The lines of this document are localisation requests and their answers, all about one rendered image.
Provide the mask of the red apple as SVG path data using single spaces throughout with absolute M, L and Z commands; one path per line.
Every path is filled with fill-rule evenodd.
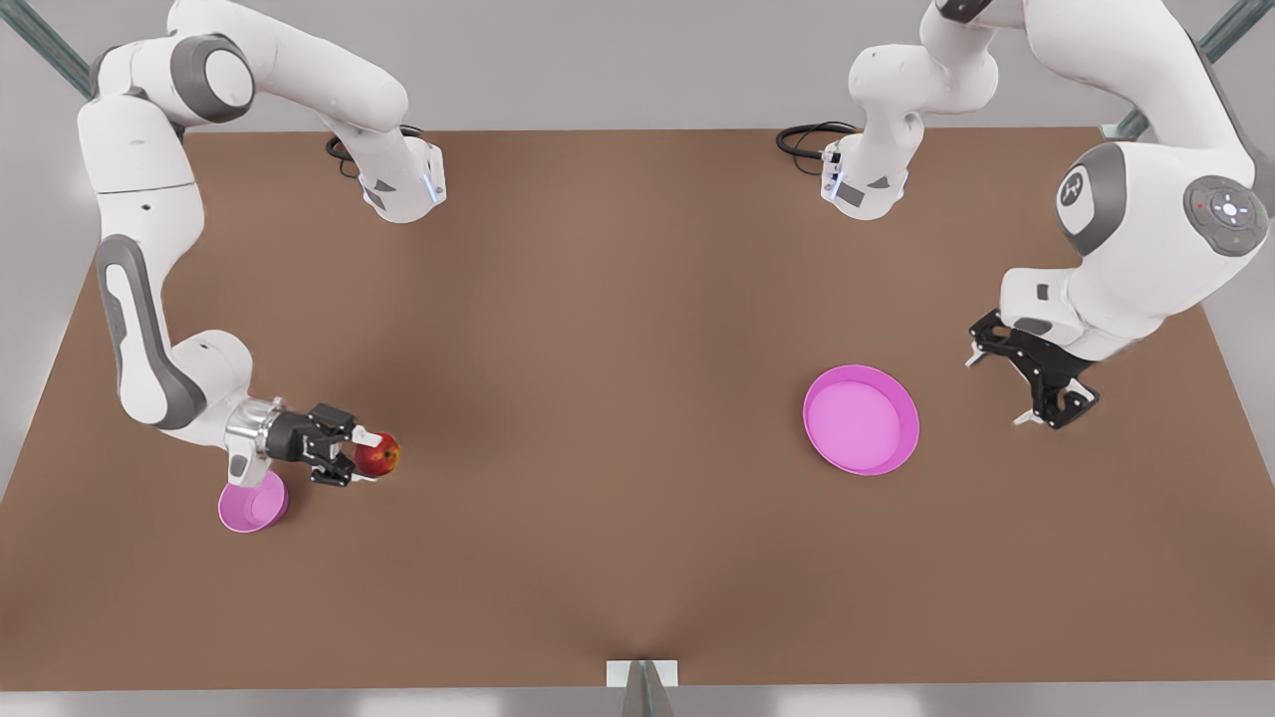
M 379 434 L 385 435 L 382 444 L 379 447 L 360 447 L 356 444 L 354 466 L 356 469 L 360 469 L 360 472 L 363 472 L 365 475 L 384 477 L 397 468 L 397 463 L 399 463 L 400 447 L 391 434 Z

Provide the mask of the pink bowl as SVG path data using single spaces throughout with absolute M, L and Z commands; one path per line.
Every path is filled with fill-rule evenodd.
M 255 487 L 227 484 L 219 495 L 217 514 L 222 526 L 236 535 L 274 526 L 288 510 L 289 492 L 284 481 L 269 469 Z

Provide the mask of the pink plate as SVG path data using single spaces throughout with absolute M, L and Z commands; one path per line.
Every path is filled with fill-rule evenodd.
M 841 364 L 811 381 L 803 427 L 819 455 L 861 476 L 887 475 L 912 457 L 921 435 L 907 387 L 868 364 Z

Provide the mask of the silver frame post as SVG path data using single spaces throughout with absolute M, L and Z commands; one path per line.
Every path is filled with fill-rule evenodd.
M 1205 59 L 1206 68 L 1216 63 L 1241 42 L 1267 14 L 1275 11 L 1275 0 L 1234 0 L 1230 8 L 1193 45 Z M 1140 108 L 1128 110 L 1119 122 L 1105 122 L 1099 128 L 1107 140 L 1139 140 L 1148 131 L 1150 121 Z
M 623 688 L 621 717 L 674 717 L 666 688 L 678 684 L 678 662 L 674 660 L 606 663 L 606 685 Z
M 73 91 L 91 100 L 91 64 L 76 54 L 27 0 L 0 0 L 0 19 L 23 38 Z

